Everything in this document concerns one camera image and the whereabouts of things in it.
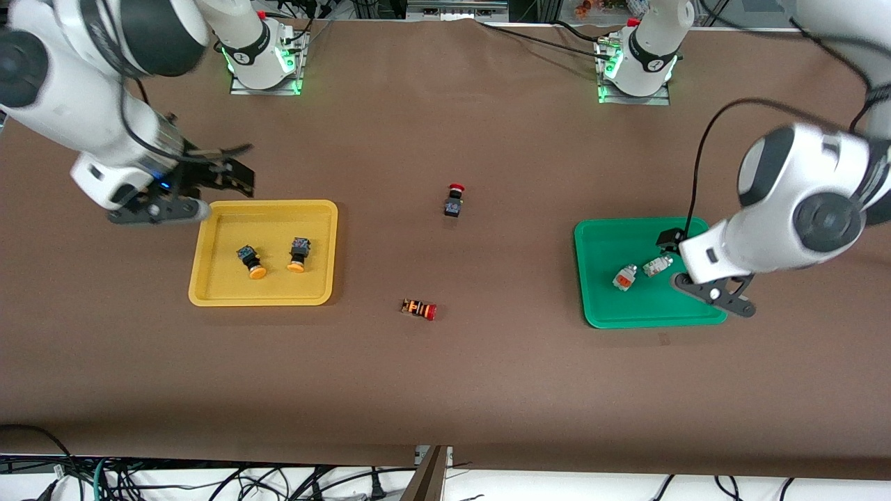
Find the dark table leg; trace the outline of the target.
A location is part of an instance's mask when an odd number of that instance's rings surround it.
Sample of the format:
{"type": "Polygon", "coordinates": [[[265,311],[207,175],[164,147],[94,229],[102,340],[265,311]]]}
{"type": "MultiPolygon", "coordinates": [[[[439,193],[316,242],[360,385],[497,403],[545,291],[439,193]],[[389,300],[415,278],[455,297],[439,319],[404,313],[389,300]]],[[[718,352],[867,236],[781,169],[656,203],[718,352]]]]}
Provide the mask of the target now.
{"type": "Polygon", "coordinates": [[[417,446],[420,464],[399,501],[442,501],[446,473],[454,465],[451,446],[417,446]]]}

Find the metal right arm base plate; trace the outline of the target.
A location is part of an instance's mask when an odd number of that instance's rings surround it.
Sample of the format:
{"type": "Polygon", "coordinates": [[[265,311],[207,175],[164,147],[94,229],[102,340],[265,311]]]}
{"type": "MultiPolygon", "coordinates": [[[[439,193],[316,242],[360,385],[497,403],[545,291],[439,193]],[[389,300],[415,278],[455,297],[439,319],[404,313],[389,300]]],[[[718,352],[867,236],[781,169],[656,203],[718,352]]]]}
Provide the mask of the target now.
{"type": "Polygon", "coordinates": [[[298,71],[296,74],[287,75],[284,80],[277,83],[273,88],[251,89],[243,86],[239,79],[232,76],[231,79],[231,95],[271,95],[271,96],[297,96],[301,95],[303,86],[303,72],[298,71]]]}

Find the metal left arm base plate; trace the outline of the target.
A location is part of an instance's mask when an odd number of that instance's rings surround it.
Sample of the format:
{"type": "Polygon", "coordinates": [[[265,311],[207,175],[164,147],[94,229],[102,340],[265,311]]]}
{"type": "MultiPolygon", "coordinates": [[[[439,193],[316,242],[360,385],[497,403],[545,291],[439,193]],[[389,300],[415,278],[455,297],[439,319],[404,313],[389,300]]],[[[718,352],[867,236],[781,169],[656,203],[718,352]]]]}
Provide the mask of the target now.
{"type": "Polygon", "coordinates": [[[643,106],[669,106],[670,93],[667,85],[662,85],[659,91],[648,96],[633,96],[623,93],[613,83],[598,83],[598,100],[600,104],[623,104],[643,106]]]}

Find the grey background box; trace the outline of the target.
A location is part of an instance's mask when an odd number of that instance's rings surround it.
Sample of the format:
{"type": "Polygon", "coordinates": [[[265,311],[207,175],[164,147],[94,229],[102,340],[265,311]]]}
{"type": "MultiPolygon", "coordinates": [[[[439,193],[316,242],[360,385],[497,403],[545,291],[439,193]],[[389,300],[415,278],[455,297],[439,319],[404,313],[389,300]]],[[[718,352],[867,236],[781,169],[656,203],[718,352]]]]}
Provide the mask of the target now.
{"type": "Polygon", "coordinates": [[[510,21],[508,0],[407,0],[406,20],[510,21]]]}

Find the green plastic tray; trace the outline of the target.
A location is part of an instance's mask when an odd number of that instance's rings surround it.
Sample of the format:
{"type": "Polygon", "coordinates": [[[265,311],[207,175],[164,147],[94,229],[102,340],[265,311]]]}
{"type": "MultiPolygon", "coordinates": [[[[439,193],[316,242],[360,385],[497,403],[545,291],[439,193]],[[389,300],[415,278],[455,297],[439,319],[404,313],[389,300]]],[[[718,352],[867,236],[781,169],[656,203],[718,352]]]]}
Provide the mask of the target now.
{"type": "Polygon", "coordinates": [[[601,329],[715,326],[727,314],[672,288],[675,273],[686,272],[680,257],[654,277],[642,266],[660,255],[660,232],[683,228],[684,216],[674,218],[606,218],[583,220],[575,227],[575,248],[583,316],[601,329]],[[613,285],[618,270],[638,267],[631,289],[613,285]]]}

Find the yellow plastic tray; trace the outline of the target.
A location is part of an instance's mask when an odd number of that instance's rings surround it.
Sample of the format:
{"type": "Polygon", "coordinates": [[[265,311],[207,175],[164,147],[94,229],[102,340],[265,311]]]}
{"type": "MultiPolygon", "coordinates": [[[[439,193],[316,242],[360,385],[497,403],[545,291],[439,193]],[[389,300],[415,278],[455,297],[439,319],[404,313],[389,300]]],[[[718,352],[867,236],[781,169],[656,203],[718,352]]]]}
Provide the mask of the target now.
{"type": "Polygon", "coordinates": [[[334,283],[338,208],[330,200],[213,202],[198,231],[189,285],[200,307],[322,305],[334,283]],[[287,270],[295,237],[311,241],[306,270],[287,270]],[[237,257],[249,245],[267,275],[251,280],[237,257]]]}

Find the brown table cover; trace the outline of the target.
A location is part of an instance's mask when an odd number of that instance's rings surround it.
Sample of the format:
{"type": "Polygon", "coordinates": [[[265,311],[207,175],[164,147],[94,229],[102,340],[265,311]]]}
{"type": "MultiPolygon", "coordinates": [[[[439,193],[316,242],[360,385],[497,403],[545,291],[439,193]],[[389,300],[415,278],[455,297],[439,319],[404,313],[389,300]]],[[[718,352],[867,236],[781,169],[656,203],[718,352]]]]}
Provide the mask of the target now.
{"type": "Polygon", "coordinates": [[[441,443],[476,468],[891,479],[891,225],[757,276],[752,318],[583,319],[577,222],[684,215],[722,105],[847,123],[862,104],[802,39],[694,31],[682,54],[669,106],[600,104],[581,55],[471,20],[335,22],[290,98],[230,95],[214,53],[151,79],[188,139],[254,144],[259,199],[337,204],[315,308],[195,307],[197,225],[112,225],[75,153],[8,121],[0,422],[77,454],[382,465],[441,443]]]}

